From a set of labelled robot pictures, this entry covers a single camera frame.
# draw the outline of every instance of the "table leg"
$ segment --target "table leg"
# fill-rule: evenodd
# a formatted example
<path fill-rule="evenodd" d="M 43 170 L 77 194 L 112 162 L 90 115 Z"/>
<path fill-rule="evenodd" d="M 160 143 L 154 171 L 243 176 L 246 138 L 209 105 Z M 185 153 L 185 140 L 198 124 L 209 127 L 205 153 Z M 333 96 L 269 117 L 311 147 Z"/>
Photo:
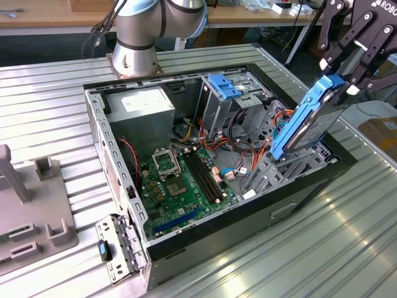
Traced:
<path fill-rule="evenodd" d="M 305 36 L 305 34 L 306 34 L 306 32 L 308 31 L 308 29 L 309 29 L 309 26 L 308 26 L 308 25 L 307 25 L 307 26 L 304 26 L 304 27 L 302 28 L 302 31 L 300 32 L 300 34 L 299 34 L 299 36 L 298 36 L 297 42 L 295 42 L 295 44 L 293 45 L 293 48 L 292 48 L 292 50 L 291 50 L 291 53 L 290 53 L 290 55 L 288 56 L 287 62 L 285 62 L 285 64 L 289 64 L 289 63 L 291 62 L 292 57 L 293 57 L 293 56 L 295 55 L 295 53 L 297 52 L 297 49 L 298 49 L 299 45 L 301 44 L 301 42 L 302 42 L 302 40 L 303 40 L 303 37 Z"/>
<path fill-rule="evenodd" d="M 175 38 L 175 51 L 184 50 L 186 45 L 186 38 Z"/>

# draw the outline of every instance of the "metal bracket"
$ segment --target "metal bracket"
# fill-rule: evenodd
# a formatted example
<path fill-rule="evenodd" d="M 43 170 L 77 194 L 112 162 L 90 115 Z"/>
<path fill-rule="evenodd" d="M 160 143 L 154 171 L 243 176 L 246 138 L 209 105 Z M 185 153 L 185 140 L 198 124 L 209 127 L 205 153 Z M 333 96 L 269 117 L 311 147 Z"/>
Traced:
<path fill-rule="evenodd" d="M 128 224 L 126 216 L 108 215 L 96 224 L 96 231 L 101 243 L 107 244 L 100 246 L 99 250 L 101 256 L 107 255 L 102 259 L 109 260 L 106 267 L 112 284 L 138 274 L 140 268 L 148 264 L 135 227 Z"/>
<path fill-rule="evenodd" d="M 329 49 L 329 34 L 331 27 L 338 21 L 338 17 L 349 8 L 349 3 L 345 0 L 326 0 L 323 24 L 319 37 L 319 49 L 326 51 Z"/>

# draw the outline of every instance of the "aluminum table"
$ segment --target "aluminum table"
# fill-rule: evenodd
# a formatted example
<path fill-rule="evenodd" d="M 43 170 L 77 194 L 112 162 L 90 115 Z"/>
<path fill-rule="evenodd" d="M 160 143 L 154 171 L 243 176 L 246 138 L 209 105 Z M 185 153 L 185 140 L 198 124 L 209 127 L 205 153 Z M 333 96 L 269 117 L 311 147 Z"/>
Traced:
<path fill-rule="evenodd" d="M 257 63 L 297 102 L 307 87 L 251 45 L 159 53 L 167 73 Z M 0 142 L 15 166 L 60 161 L 79 244 L 0 277 L 1 297 L 139 297 L 112 287 L 94 224 L 116 212 L 92 144 L 82 84 L 115 79 L 106 58 L 0 68 Z M 332 135 L 359 162 L 307 208 L 145 297 L 392 297 L 397 292 L 394 164 L 342 116 Z"/>

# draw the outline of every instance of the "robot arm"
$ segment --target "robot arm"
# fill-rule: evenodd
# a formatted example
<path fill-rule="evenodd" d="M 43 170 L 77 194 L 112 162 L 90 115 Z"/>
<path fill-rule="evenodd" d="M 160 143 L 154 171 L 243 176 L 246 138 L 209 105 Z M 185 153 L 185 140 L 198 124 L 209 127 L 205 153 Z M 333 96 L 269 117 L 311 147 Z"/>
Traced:
<path fill-rule="evenodd" d="M 326 0 L 319 49 L 325 51 L 320 61 L 322 76 L 303 98 L 290 121 L 273 141 L 270 152 L 277 159 L 318 143 L 327 129 L 349 106 L 348 96 L 361 90 L 377 91 L 397 83 L 397 73 L 373 78 L 389 55 L 397 52 L 396 0 Z M 350 30 L 331 47 L 331 28 L 341 23 L 346 12 L 351 14 Z M 356 45 L 364 50 L 359 64 L 348 76 L 337 69 Z"/>
<path fill-rule="evenodd" d="M 116 0 L 92 33 L 107 33 L 117 17 L 117 44 L 112 63 L 126 77 L 148 76 L 158 69 L 158 37 L 198 37 L 207 23 L 205 0 Z"/>

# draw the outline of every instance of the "side panel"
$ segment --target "side panel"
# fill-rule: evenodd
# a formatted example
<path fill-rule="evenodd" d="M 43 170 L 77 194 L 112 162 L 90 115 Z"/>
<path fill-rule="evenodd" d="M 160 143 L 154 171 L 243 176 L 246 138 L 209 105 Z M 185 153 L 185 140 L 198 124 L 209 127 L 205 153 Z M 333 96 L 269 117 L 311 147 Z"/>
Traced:
<path fill-rule="evenodd" d="M 301 203 L 307 204 L 331 182 L 332 180 L 328 178 L 319 181 L 169 256 L 153 262 L 148 279 L 148 289 L 155 288 L 178 274 L 283 220 Z"/>

